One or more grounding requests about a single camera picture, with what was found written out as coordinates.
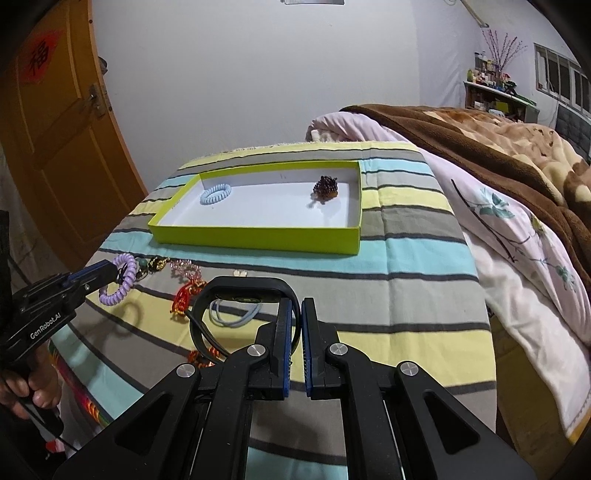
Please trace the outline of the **person's left hand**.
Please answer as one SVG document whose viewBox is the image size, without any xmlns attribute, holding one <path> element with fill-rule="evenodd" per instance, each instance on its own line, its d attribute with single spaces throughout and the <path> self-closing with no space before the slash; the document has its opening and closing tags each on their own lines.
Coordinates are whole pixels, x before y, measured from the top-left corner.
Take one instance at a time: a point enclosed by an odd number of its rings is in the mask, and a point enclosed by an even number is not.
<svg viewBox="0 0 591 480">
<path fill-rule="evenodd" d="M 52 365 L 47 345 L 42 344 L 30 361 L 27 379 L 12 371 L 1 371 L 1 405 L 23 420 L 28 420 L 29 415 L 19 403 L 20 398 L 32 394 L 37 407 L 53 409 L 62 396 L 59 375 Z"/>
</svg>

